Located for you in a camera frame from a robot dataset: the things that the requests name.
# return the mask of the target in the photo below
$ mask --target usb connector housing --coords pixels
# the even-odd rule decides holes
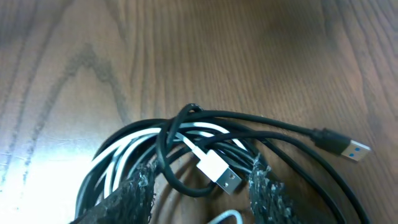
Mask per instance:
[[[232,194],[242,182],[242,179],[213,150],[209,150],[206,156],[201,158],[197,167],[228,194]]]
[[[369,146],[365,146],[335,131],[326,128],[322,130],[315,129],[314,131],[315,134],[312,136],[312,141],[316,147],[328,152],[346,156],[355,161],[363,159],[371,152]]]

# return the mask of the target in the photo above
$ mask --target white usb connector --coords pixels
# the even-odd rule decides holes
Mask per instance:
[[[197,167],[228,194],[232,194],[242,182],[242,179],[229,168],[229,165],[215,151],[209,150],[200,159]]]

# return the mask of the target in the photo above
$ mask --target usb connector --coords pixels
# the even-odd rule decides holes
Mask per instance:
[[[346,156],[355,161],[363,159],[371,152],[369,146],[365,146],[332,130],[324,128],[323,130],[315,129],[314,131],[315,134],[312,136],[312,141],[316,147],[328,152]]]
[[[215,151],[209,150],[206,156],[200,159],[197,167],[228,194],[232,194],[242,182],[242,179]]]

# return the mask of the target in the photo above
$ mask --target table surface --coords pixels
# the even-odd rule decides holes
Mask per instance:
[[[397,7],[393,0],[1,0],[1,213],[31,223],[72,220],[84,168],[105,138],[198,103],[328,127],[369,144],[373,153],[359,163],[315,150],[374,223],[396,222]],[[280,145],[349,222],[358,221],[318,164]],[[291,168],[263,153],[289,187],[325,209]],[[249,207],[245,191],[211,200],[165,187],[159,192],[169,197],[155,204],[168,206],[153,222],[204,223]]]

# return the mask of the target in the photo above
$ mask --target wooden table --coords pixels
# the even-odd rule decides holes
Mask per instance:
[[[106,137],[198,103],[328,127],[369,144],[373,153],[357,164],[317,152],[374,223],[396,222],[397,7],[393,0],[1,0],[2,217],[70,221],[83,170]],[[358,221],[318,164],[280,145],[349,222]],[[325,209],[292,169],[264,155],[289,187]],[[159,223],[165,216],[203,223],[249,206],[246,192],[215,202],[171,194],[164,200],[175,211],[163,209]]]

